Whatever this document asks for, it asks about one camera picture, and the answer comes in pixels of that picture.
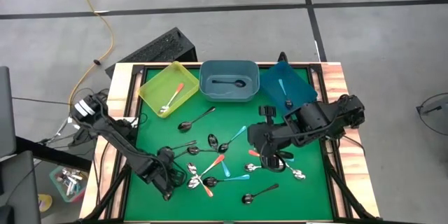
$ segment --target yellow bin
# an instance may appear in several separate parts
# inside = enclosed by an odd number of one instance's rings
[[[173,99],[169,108],[161,113],[160,109],[168,104],[181,83],[183,83],[183,88]],[[166,118],[198,90],[199,80],[181,63],[173,62],[142,85],[139,95],[156,115]]]

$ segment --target wooden frame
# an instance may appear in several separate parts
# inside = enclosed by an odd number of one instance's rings
[[[258,62],[257,64],[275,64],[276,62]],[[134,65],[148,65],[148,66],[166,66],[169,63],[119,63],[115,66],[115,72],[112,78],[111,88],[109,90],[108,96],[108,109],[109,114],[113,117],[121,118],[125,115],[125,108],[129,110],[130,115],[135,115],[137,111],[137,90],[139,89],[141,82],[141,74],[134,75],[132,77],[132,71],[134,70]],[[182,63],[186,66],[195,65],[201,63]],[[291,64],[308,64],[318,66],[322,71],[321,75],[323,77],[323,82],[325,83],[324,96],[329,102],[337,100],[340,95],[348,93],[347,86],[344,79],[344,74],[342,72],[342,67],[340,63],[315,63],[315,62],[291,62]],[[131,79],[133,80],[134,87],[130,89]],[[320,85],[317,74],[313,73],[313,82],[318,91],[318,99],[322,99],[323,95],[320,92]],[[133,90],[132,100],[128,100],[128,91]],[[352,139],[361,142],[357,130],[348,129],[347,136]],[[106,145],[106,140],[100,137],[98,139],[97,147],[95,148],[95,162],[99,164],[101,162],[101,156]],[[370,182],[370,176],[368,173],[367,164],[363,155],[362,149],[353,145],[349,141],[341,140],[341,146],[339,147],[340,159],[342,163],[342,169],[344,171],[344,177],[347,186],[350,188],[352,193],[356,196],[358,201],[369,211],[372,215],[378,216],[377,204],[375,201],[375,196],[373,194],[372,185]],[[116,149],[113,146],[109,146],[104,154],[103,170],[101,173],[101,185],[100,185],[100,195],[102,196],[111,184],[111,179],[114,170],[114,164],[116,160]],[[85,192],[83,206],[81,208],[80,218],[87,216],[95,207],[96,196],[97,196],[97,184],[95,171],[91,167],[89,181],[87,183],[87,189]],[[338,216],[345,217],[344,203],[339,188],[333,182],[333,188],[335,191],[336,205],[338,209]],[[111,217],[117,218],[120,212],[120,201],[122,199],[123,185],[119,187],[117,193],[115,194],[114,201],[111,208]]]

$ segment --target blue bin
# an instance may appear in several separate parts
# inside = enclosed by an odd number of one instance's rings
[[[293,107],[286,108],[286,97],[281,89],[279,79]],[[306,102],[314,102],[317,92],[312,86],[299,77],[287,62],[279,62],[260,76],[261,90],[274,102],[277,110],[284,116],[287,113],[300,108]]]
[[[244,87],[231,83],[242,80]],[[258,65],[249,60],[209,60],[202,63],[199,70],[199,88],[211,102],[248,102],[260,89]]]

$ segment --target green mat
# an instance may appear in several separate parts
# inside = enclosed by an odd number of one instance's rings
[[[160,70],[148,70],[147,81]],[[199,69],[190,70],[199,78]],[[305,69],[296,69],[297,74],[308,81]],[[186,103],[173,112],[168,118],[161,119],[145,104],[141,112],[148,120],[139,128],[137,147],[150,153],[163,146],[178,146],[197,140],[201,149],[209,149],[207,137],[214,134],[219,143],[230,140],[243,125],[247,127],[265,120],[258,115],[258,107],[270,105],[271,102],[261,92],[247,103],[216,103],[207,101],[198,91]],[[203,119],[198,120],[187,133],[177,130],[179,123],[193,120],[211,106],[216,110]],[[276,123],[282,122],[280,116]],[[246,174],[246,163],[260,164],[258,157],[248,154],[253,149],[247,141],[247,133],[243,133],[230,145],[225,154],[231,177]],[[176,154],[185,149],[176,150]],[[129,194],[125,211],[126,221],[301,221],[331,220],[330,200],[326,185],[326,176],[319,142],[315,141],[303,148],[290,146],[285,151],[295,155],[291,167],[300,169],[307,176],[303,181],[296,180],[290,170],[283,173],[272,173],[266,169],[257,169],[246,181],[226,181],[211,188],[214,196],[208,197],[202,186],[194,190],[186,185],[176,188],[172,198],[166,202],[151,184],[147,185],[134,174],[129,185]],[[203,172],[218,156],[217,153],[200,153],[196,156],[185,154],[176,159],[179,165],[186,168],[187,162],[193,162],[198,172]],[[225,179],[221,164],[214,167],[207,176]],[[276,190],[255,198],[251,205],[242,204],[242,196],[246,193],[258,193],[261,190],[279,184]]]

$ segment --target gray floor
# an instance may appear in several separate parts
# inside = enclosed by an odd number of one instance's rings
[[[397,0],[313,0],[314,3]],[[131,10],[229,4],[304,3],[305,0],[92,0],[97,10]],[[88,11],[84,0],[0,0],[0,14]],[[352,94],[366,106],[360,129],[382,217],[445,223],[448,212],[448,139],[425,128],[415,112],[426,97],[448,88],[448,6],[329,8],[316,10],[328,61],[342,62]],[[112,64],[172,27],[195,45],[199,60],[318,61],[305,9],[107,17],[116,46]],[[13,95],[65,102],[91,61],[109,45],[95,17],[0,20],[0,65],[10,67]],[[107,88],[96,70],[84,86]],[[49,137],[67,107],[14,101],[17,134]],[[84,153],[92,146],[70,150]],[[57,196],[42,164],[41,193],[55,196],[46,223],[74,220],[80,203]]]

